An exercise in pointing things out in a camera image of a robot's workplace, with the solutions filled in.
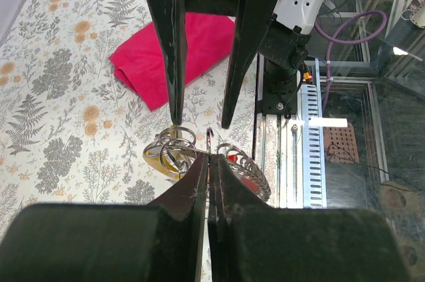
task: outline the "pink cloth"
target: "pink cloth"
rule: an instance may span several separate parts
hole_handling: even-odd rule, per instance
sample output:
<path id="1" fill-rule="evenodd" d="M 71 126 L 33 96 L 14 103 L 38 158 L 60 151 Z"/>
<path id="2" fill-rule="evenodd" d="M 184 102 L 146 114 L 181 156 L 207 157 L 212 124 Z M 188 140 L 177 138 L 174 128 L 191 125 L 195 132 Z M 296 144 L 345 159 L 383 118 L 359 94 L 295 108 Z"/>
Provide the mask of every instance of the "pink cloth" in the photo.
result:
<path id="1" fill-rule="evenodd" d="M 232 50 L 234 23 L 228 18 L 186 14 L 186 85 Z M 164 60 L 153 23 L 135 33 L 110 56 L 114 74 L 153 111 L 168 101 Z"/>

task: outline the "floral tablecloth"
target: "floral tablecloth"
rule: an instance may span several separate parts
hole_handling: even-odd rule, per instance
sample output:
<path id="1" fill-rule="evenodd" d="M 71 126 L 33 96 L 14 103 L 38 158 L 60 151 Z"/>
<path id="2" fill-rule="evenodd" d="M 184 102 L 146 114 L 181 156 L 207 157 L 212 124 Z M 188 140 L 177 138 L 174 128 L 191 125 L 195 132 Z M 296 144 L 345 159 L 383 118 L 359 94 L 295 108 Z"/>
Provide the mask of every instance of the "floral tablecloth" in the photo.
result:
<path id="1" fill-rule="evenodd" d="M 146 204 L 172 185 L 142 158 L 171 124 L 168 105 L 150 112 L 108 60 L 150 21 L 145 0 L 27 0 L 0 47 L 0 237 L 30 204 Z M 212 127 L 213 146 L 229 141 L 250 154 L 255 64 L 224 130 L 227 63 L 186 88 L 183 125 L 197 134 L 198 148 Z"/>

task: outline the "keychain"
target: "keychain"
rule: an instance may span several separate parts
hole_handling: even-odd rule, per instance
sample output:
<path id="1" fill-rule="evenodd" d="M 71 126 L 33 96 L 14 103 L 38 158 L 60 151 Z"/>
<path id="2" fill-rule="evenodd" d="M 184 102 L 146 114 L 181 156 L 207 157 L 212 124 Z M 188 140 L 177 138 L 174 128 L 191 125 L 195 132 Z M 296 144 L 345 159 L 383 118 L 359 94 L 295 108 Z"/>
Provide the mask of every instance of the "keychain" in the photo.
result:
<path id="1" fill-rule="evenodd" d="M 199 153 L 211 155 L 211 137 L 213 131 L 207 129 L 207 151 L 195 147 L 196 135 L 190 129 L 181 126 L 172 126 L 164 129 L 155 136 L 143 151 L 143 158 L 157 171 L 179 180 L 183 177 Z M 270 197 L 270 187 L 266 177 L 256 163 L 237 146 L 222 143 L 217 147 L 217 154 L 223 154 L 234 175 L 263 201 Z"/>

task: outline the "silver ring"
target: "silver ring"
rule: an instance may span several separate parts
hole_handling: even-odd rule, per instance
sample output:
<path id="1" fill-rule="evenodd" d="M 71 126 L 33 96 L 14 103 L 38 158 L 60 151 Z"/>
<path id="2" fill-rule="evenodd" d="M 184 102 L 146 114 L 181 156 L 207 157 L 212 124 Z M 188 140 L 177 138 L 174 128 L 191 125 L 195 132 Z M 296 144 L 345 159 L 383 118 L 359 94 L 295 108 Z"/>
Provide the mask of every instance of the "silver ring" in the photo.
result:
<path id="1" fill-rule="evenodd" d="M 228 147 L 225 151 L 225 157 L 228 160 L 230 169 L 256 184 L 260 190 L 254 192 L 254 194 L 263 201 L 267 201 L 271 195 L 270 186 L 256 163 L 242 149 L 229 143 L 220 144 L 217 147 L 217 154 L 219 154 L 220 149 L 223 147 Z M 239 162 L 236 163 L 228 159 L 229 154 L 236 155 L 239 158 Z"/>
<path id="2" fill-rule="evenodd" d="M 148 154 L 147 152 L 156 147 L 161 148 L 161 145 L 158 145 L 158 144 L 159 144 L 158 141 L 154 141 L 150 143 L 148 146 L 146 146 L 145 149 L 143 150 L 143 156 L 146 156 L 147 158 L 157 158 L 159 156 L 159 153 Z"/>
<path id="3" fill-rule="evenodd" d="M 164 129 L 159 134 L 159 137 L 158 137 L 158 140 L 162 145 L 164 145 L 165 142 L 170 140 L 170 139 L 165 138 L 165 135 L 168 134 L 169 132 L 172 132 L 172 131 L 186 131 L 187 133 L 191 134 L 191 136 L 193 137 L 193 141 L 188 141 L 187 139 L 185 139 L 185 141 L 188 141 L 192 144 L 192 146 L 195 146 L 195 144 L 197 142 L 197 136 L 189 128 L 186 128 L 186 127 L 183 127 L 183 126 L 171 126 L 171 127 Z"/>
<path id="4" fill-rule="evenodd" d="M 160 152 L 159 152 L 159 161 L 161 162 L 161 165 L 162 165 L 162 167 L 164 167 L 164 168 L 166 168 L 170 173 L 173 173 L 174 175 L 180 175 L 181 174 L 181 171 L 179 170 L 179 172 L 178 173 L 176 173 L 175 171 L 172 171 L 171 169 L 169 169 L 166 165 L 165 165 L 165 161 L 164 161 L 164 158 L 163 158 L 163 156 L 164 156 L 164 154 L 163 154 L 163 152 L 164 152 L 164 149 L 167 149 L 166 147 L 167 147 L 167 145 L 168 144 L 170 144 L 171 142 L 173 142 L 173 141 L 182 141 L 182 142 L 186 142 L 186 143 L 188 143 L 189 144 L 189 147 L 190 148 L 194 148 L 194 146 L 192 145 L 192 143 L 190 142 L 190 141 L 188 141 L 187 139 L 184 139 L 184 138 L 172 138 L 172 139 L 170 139 L 170 140 L 168 140 L 167 142 L 165 142 L 165 144 L 162 146 L 162 148 L 161 148 L 161 150 L 160 150 Z"/>

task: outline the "white wall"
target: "white wall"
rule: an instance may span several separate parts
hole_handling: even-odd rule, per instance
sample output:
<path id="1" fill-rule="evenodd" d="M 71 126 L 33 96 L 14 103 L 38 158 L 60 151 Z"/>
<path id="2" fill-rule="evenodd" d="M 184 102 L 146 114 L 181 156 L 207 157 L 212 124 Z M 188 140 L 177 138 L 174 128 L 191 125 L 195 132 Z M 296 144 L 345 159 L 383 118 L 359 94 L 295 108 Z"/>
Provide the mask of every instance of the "white wall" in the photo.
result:
<path id="1" fill-rule="evenodd" d="M 0 0 L 0 44 L 4 41 L 24 0 Z"/>

